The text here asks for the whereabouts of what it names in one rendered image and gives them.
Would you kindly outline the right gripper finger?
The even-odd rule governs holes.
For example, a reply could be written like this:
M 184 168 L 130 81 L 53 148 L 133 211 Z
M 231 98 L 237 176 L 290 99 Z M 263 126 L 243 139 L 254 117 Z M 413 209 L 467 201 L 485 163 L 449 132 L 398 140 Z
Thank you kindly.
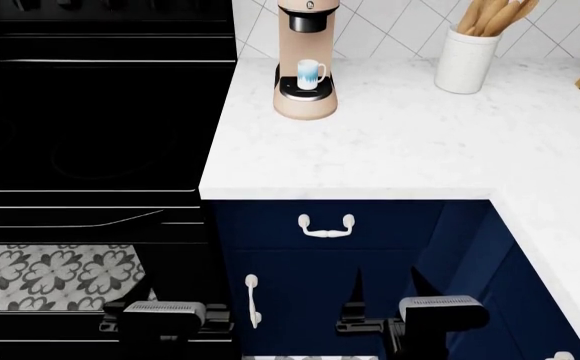
M 441 296 L 442 293 L 431 284 L 415 267 L 410 268 L 411 281 L 406 291 L 408 297 Z
M 355 284 L 348 302 L 341 311 L 342 319 L 365 319 L 365 300 L 363 294 L 363 276 L 361 269 L 357 269 Z

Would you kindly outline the beige coffee machine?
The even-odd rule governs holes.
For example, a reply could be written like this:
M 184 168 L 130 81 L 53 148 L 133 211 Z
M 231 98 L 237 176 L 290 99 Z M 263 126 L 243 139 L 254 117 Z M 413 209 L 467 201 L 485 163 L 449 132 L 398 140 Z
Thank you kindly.
M 340 0 L 277 0 L 279 63 L 275 72 L 273 106 L 290 119 L 316 120 L 335 113 L 338 99 L 332 77 L 335 11 Z M 297 62 L 314 59 L 327 66 L 317 89 L 297 86 Z

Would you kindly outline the navy blue cabinet door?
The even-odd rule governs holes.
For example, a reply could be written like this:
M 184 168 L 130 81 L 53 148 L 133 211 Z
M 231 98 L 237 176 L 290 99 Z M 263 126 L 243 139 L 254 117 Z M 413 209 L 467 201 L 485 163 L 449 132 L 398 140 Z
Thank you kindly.
M 379 335 L 340 336 L 336 323 L 350 299 L 357 269 L 363 276 L 365 315 L 393 317 L 419 251 L 226 251 L 231 308 L 246 356 L 381 356 Z M 246 275 L 258 278 L 257 329 L 248 314 Z

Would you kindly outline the navy blue corner cabinet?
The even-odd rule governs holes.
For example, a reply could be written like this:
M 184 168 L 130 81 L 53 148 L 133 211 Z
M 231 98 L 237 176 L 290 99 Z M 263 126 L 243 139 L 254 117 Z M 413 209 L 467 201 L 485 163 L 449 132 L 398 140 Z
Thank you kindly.
M 449 360 L 580 360 L 580 339 L 489 201 L 445 203 L 416 268 L 489 311 L 484 328 L 447 336 Z

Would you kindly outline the navy blue drawer front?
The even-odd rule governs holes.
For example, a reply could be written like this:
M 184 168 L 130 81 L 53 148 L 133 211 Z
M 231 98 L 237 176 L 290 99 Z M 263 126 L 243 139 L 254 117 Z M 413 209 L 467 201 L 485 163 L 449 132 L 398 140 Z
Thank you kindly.
M 444 207 L 440 200 L 213 200 L 209 205 L 222 245 L 251 250 L 425 248 Z M 345 231 L 345 215 L 353 215 L 355 224 L 347 236 L 319 238 L 303 233 L 300 215 L 310 218 L 310 232 Z

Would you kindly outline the black electric stove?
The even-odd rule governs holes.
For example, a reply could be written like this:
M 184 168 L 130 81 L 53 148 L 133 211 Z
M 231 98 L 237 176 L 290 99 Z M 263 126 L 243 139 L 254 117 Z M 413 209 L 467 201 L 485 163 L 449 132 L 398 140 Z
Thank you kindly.
M 0 0 L 0 360 L 240 360 L 122 341 L 110 302 L 229 308 L 198 191 L 236 68 L 230 0 Z

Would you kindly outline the white ceramic utensil crock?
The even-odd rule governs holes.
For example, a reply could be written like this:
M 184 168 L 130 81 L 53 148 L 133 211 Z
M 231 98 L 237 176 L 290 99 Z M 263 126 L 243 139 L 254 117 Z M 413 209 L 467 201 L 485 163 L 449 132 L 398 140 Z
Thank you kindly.
M 482 89 L 502 35 L 475 37 L 457 29 L 451 25 L 446 33 L 434 83 L 446 92 L 474 94 Z

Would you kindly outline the white and blue mug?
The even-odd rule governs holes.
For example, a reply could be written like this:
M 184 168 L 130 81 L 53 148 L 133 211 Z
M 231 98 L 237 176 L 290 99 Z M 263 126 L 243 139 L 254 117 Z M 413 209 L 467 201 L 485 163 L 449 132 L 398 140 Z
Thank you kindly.
M 300 90 L 317 89 L 319 83 L 325 80 L 327 66 L 314 59 L 301 59 L 297 62 L 297 86 Z

